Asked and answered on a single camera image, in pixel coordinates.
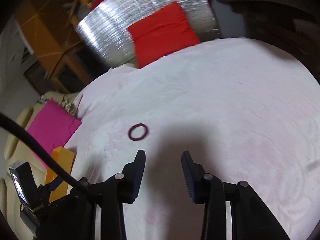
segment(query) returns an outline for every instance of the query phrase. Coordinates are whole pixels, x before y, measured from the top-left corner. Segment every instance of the wall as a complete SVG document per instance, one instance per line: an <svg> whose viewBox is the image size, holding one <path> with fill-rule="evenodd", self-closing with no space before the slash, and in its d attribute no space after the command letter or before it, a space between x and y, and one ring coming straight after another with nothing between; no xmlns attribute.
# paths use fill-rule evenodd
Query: wall
<svg viewBox="0 0 320 240"><path fill-rule="evenodd" d="M18 76L6 92L0 95L0 111L15 120L25 107L33 106L39 97L28 81L23 76ZM8 132L0 128L0 178L6 172L3 150L7 137Z"/></svg>

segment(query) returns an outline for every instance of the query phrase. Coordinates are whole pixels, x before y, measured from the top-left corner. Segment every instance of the yellow box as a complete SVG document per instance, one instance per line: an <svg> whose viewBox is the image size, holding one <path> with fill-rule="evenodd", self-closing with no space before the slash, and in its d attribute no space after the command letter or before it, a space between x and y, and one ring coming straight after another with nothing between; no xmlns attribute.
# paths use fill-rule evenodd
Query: yellow box
<svg viewBox="0 0 320 240"><path fill-rule="evenodd" d="M71 173L71 168L73 164L73 160L75 158L75 154L63 147L57 147L53 149L51 157L67 172ZM57 174L53 172L50 168L47 170L47 175L45 176L45 183L49 183L53 181L57 177ZM56 188L50 194L49 203L65 196L67 194L68 184L64 181L60 184L59 187Z"/></svg>

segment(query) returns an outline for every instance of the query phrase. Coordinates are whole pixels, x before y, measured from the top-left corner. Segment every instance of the pink cushion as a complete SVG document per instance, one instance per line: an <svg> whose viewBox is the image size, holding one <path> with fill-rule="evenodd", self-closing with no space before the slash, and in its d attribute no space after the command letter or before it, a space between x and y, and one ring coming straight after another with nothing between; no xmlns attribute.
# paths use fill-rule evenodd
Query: pink cushion
<svg viewBox="0 0 320 240"><path fill-rule="evenodd" d="M27 131L51 155L53 149L66 144L80 125L80 120L68 114L50 99L36 115ZM35 156L45 168L48 168L37 155Z"/></svg>

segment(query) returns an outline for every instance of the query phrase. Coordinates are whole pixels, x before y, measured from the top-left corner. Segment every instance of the beige sofa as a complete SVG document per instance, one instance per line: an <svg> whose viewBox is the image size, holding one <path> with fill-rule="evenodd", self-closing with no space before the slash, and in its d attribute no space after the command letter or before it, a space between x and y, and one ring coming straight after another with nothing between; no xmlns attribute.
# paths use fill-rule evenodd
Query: beige sofa
<svg viewBox="0 0 320 240"><path fill-rule="evenodd" d="M70 102L73 102L77 95L78 93L62 94L48 92L44 94L44 97L47 99L52 98L58 104L61 104L63 98L67 98ZM27 107L21 112L16 122L27 129L42 107L43 104L41 103L36 103L33 107ZM20 218L20 201L9 175L9 166L17 160L28 162L37 186L44 184L47 171L31 150L13 135L8 136L4 148L4 158L7 160L7 175L4 179L0 179L0 210L20 240L32 240L33 234Z"/></svg>

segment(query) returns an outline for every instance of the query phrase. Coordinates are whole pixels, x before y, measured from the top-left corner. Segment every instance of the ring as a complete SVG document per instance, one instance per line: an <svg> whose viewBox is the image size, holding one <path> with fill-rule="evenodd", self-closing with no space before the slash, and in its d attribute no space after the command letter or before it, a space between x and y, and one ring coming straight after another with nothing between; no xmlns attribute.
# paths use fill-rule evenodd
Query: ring
<svg viewBox="0 0 320 240"><path fill-rule="evenodd" d="M141 137L133 138L133 137L131 136L131 133L132 133L133 130L136 129L137 127L144 127L144 134L143 134ZM130 140L132 140L132 141L141 141L141 140L143 140L143 139L148 135L148 133L149 133L148 127L147 127L145 124L143 124L143 123L138 123L138 124L136 124L136 125L134 125L134 126L132 126L132 127L130 128L130 130L129 130L129 132L128 132L128 136L129 136Z"/></svg>

